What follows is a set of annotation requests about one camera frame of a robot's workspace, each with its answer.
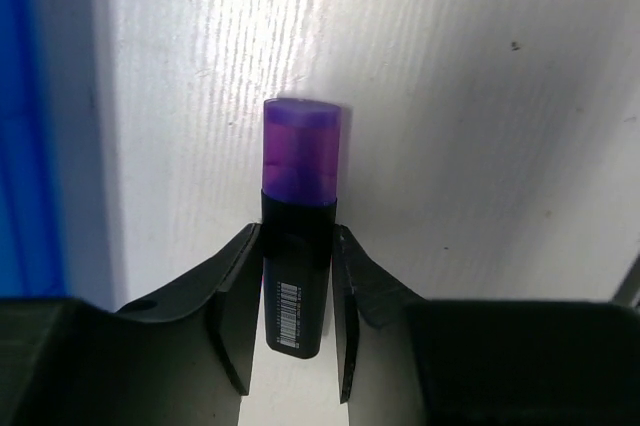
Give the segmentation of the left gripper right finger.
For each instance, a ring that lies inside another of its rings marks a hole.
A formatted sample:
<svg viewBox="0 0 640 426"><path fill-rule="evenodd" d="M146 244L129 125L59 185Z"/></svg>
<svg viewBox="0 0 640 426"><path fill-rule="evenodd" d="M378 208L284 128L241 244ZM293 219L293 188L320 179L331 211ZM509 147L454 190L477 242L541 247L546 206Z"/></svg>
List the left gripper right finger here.
<svg viewBox="0 0 640 426"><path fill-rule="evenodd" d="M426 299L333 235L353 425L635 425L639 315L610 302Z"/></svg>

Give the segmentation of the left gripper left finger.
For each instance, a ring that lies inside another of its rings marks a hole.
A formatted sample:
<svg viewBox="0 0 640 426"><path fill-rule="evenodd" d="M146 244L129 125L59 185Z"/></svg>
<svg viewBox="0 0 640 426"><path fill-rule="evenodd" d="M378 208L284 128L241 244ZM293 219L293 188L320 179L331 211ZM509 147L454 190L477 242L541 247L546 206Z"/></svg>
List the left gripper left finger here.
<svg viewBox="0 0 640 426"><path fill-rule="evenodd" d="M261 281L258 224L109 312L77 298L1 302L5 425L235 425Z"/></svg>

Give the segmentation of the purple cap black highlighter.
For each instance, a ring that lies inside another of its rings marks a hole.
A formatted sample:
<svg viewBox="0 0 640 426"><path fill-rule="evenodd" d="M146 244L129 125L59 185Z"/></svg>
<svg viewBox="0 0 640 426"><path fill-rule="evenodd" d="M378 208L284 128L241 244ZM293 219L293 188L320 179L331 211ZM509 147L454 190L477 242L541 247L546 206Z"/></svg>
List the purple cap black highlighter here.
<svg viewBox="0 0 640 426"><path fill-rule="evenodd" d="M264 103L261 186L266 341L300 359L320 349L331 265L342 110Z"/></svg>

